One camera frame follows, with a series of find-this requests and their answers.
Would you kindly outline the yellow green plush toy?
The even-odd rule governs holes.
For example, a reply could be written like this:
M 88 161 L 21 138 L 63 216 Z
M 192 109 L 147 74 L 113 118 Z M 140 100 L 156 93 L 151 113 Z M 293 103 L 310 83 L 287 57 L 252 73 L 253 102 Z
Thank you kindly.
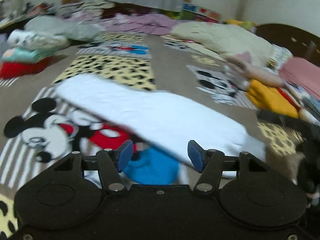
M 226 20 L 224 24 L 236 25 L 248 31 L 252 31 L 256 28 L 256 24 L 250 21 Z

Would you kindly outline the purple quilt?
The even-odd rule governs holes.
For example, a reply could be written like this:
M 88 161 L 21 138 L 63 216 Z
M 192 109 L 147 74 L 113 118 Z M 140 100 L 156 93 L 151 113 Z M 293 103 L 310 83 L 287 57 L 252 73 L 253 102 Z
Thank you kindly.
M 163 14 L 146 14 L 140 16 L 115 14 L 112 18 L 100 19 L 90 13 L 76 12 L 72 14 L 70 20 L 93 24 L 100 30 L 108 32 L 144 33 L 157 36 L 170 34 L 172 28 L 179 24 L 177 20 Z

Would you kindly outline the striped beige garment pile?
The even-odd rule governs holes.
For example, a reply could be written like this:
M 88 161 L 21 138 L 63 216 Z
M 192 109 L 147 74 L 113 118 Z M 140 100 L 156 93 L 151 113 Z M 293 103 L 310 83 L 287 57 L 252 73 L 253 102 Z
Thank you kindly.
M 105 0 L 84 0 L 81 2 L 63 4 L 59 8 L 59 12 L 61 15 L 65 16 L 71 16 L 76 12 L 82 12 L 99 17 L 103 14 L 104 10 L 114 8 L 115 6 L 115 3 Z

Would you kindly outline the floral white garment pile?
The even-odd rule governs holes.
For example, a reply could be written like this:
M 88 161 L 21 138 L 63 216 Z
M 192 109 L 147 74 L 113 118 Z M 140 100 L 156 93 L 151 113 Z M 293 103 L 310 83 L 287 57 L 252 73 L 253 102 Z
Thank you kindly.
M 274 72 L 278 74 L 282 65 L 287 62 L 289 58 L 295 56 L 284 47 L 274 45 L 273 48 L 274 52 L 271 59 L 276 62 Z M 303 87 L 294 83 L 285 81 L 285 87 L 292 100 L 299 107 L 299 118 L 312 124 L 319 125 L 319 100 L 310 95 Z

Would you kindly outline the white fleece garment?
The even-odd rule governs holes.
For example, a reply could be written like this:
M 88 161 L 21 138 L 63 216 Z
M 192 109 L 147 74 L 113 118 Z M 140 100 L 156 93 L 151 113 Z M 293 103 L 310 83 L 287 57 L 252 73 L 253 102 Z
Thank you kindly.
M 181 162 L 179 180 L 195 178 L 187 144 L 227 156 L 242 151 L 265 160 L 265 144 L 235 120 L 189 98 L 164 91 L 145 92 L 94 74 L 80 74 L 55 87 L 58 97 L 103 120 L 129 129 Z

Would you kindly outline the dark wooden headboard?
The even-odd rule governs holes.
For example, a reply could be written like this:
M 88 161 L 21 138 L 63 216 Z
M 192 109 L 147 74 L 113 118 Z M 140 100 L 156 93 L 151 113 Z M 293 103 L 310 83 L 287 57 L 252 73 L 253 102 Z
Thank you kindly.
M 268 23 L 257 26 L 255 34 L 270 43 L 285 47 L 295 57 L 302 57 L 319 67 L 318 36 L 290 25 Z

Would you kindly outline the grey crumpled garment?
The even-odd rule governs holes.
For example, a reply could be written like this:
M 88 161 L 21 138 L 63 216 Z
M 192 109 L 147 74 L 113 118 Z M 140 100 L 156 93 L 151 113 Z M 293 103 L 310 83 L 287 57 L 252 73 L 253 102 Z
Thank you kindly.
M 50 35 L 61 35 L 69 40 L 89 42 L 94 40 L 102 32 L 93 24 L 82 24 L 69 22 L 55 16 L 37 16 L 24 25 L 26 31 L 48 33 Z

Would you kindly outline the pink pillow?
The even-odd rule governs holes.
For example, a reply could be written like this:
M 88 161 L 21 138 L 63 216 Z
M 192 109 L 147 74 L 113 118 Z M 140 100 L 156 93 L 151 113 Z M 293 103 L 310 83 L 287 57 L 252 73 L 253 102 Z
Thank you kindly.
M 279 76 L 303 87 L 310 95 L 319 100 L 319 67 L 301 57 L 291 57 L 279 69 Z

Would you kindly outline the colourful foam play mat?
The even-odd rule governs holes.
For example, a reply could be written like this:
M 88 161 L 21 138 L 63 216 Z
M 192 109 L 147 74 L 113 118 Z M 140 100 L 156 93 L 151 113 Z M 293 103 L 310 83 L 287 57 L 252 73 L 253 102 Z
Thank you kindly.
M 161 13 L 181 21 L 221 22 L 221 14 L 188 2 L 183 3 L 179 12 L 161 10 Z

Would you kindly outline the cream quilt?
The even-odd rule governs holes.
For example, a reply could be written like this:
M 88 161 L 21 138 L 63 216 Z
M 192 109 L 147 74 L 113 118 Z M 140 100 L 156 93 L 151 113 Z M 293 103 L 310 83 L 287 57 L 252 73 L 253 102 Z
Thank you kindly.
M 251 63 L 258 67 L 265 66 L 275 52 L 270 42 L 237 25 L 186 22 L 174 26 L 170 35 L 189 48 L 222 61 L 249 53 Z

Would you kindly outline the teal folded garment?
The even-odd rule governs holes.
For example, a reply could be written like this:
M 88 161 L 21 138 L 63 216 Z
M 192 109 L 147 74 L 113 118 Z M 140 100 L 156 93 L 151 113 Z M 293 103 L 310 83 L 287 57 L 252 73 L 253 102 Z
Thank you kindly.
M 20 62 L 35 64 L 41 60 L 51 57 L 56 53 L 56 50 L 26 50 L 20 47 L 8 49 L 2 55 L 3 62 Z

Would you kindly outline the yellow quilted garment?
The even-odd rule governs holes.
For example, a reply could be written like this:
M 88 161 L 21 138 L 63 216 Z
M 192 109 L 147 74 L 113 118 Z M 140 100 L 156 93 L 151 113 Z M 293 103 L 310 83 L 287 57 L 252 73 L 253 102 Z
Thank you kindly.
M 293 118 L 299 117 L 296 108 L 274 87 L 268 87 L 257 80 L 251 80 L 246 94 L 253 105 L 259 110 L 268 110 Z

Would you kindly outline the white panda folded garment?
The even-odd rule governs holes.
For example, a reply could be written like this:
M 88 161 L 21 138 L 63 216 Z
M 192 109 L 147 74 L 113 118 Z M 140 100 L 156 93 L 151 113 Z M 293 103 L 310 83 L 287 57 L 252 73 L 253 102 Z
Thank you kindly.
M 7 43 L 11 47 L 20 47 L 30 51 L 60 50 L 69 46 L 69 41 L 64 36 L 19 29 L 15 29 L 9 35 Z

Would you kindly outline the red folded garment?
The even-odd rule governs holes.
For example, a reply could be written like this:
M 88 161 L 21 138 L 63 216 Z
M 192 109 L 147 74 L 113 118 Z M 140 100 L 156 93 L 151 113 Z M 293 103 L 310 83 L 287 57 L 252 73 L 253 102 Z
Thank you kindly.
M 10 79 L 40 73 L 50 65 L 51 61 L 52 57 L 47 57 L 37 63 L 3 62 L 1 78 Z

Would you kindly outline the cluttered side shelf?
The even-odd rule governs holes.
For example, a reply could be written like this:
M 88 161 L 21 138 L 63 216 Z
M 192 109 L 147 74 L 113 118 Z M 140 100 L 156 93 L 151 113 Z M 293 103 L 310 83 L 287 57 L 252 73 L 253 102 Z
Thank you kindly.
M 34 6 L 30 2 L 26 3 L 22 9 L 11 10 L 10 0 L 1 1 L 1 29 L 15 23 L 30 20 L 40 15 L 55 15 L 54 3 L 41 3 Z

